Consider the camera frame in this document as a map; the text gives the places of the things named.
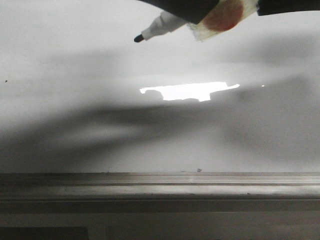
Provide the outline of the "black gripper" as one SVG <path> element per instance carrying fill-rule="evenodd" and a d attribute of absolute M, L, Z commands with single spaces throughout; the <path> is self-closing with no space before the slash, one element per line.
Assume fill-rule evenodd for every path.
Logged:
<path fill-rule="evenodd" d="M 218 5 L 218 0 L 145 0 L 189 23 L 198 24 Z M 319 0 L 254 0 L 253 8 L 259 16 L 291 12 L 318 11 Z"/>

